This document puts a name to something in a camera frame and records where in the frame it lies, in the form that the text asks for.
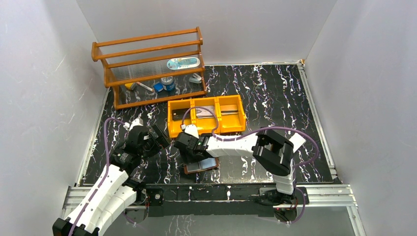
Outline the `brown leather card holder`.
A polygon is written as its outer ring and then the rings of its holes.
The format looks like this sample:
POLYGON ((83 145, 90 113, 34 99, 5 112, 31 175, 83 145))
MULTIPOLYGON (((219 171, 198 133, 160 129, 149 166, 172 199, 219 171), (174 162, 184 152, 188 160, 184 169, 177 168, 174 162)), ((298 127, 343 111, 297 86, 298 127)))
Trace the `brown leather card holder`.
POLYGON ((205 160, 202 160, 196 163, 185 164, 184 172, 185 174, 204 172, 204 171, 215 169, 218 166, 219 166, 218 158, 207 158, 205 160))

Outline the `light grey credit card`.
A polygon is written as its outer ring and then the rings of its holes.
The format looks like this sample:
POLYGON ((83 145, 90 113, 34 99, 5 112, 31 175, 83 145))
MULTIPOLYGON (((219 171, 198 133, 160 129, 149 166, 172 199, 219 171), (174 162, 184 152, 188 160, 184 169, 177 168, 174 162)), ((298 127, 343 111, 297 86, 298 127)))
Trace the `light grey credit card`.
POLYGON ((213 118, 215 107, 213 105, 195 108, 196 118, 213 118))

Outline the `yellow three-compartment bin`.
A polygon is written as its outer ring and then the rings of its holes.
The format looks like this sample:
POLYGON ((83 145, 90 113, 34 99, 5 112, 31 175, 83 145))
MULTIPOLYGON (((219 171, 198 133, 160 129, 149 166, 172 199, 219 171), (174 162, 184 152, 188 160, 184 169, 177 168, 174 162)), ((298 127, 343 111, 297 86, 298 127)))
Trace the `yellow three-compartment bin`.
POLYGON ((194 124, 199 134, 238 133, 246 130, 246 115, 240 95, 226 95, 168 102, 168 132, 175 138, 181 125, 194 124))

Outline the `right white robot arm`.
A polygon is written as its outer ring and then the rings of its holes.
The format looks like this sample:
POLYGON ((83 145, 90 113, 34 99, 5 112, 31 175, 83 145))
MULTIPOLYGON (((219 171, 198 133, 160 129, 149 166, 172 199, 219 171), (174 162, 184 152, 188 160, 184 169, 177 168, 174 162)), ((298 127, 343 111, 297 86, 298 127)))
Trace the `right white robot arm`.
POLYGON ((220 157, 252 157, 272 175, 277 192, 292 195, 295 187, 294 153, 306 142, 296 133, 286 139, 274 130, 260 131, 246 137, 221 136, 211 134, 199 137, 181 132, 174 141, 180 152, 187 172, 196 172, 196 166, 207 170, 207 164, 216 165, 220 157))

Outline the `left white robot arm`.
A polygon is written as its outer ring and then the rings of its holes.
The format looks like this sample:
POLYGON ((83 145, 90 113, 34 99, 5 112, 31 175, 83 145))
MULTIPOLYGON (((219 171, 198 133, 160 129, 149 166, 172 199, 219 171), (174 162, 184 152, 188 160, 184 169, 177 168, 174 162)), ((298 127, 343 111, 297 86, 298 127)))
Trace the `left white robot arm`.
POLYGON ((170 139, 157 125, 149 128, 137 124, 110 153, 109 163, 97 182, 77 207, 65 218, 58 218, 52 231, 55 236, 102 236, 109 226, 133 203, 149 199, 145 184, 131 179, 132 172, 147 158, 170 145, 170 139))

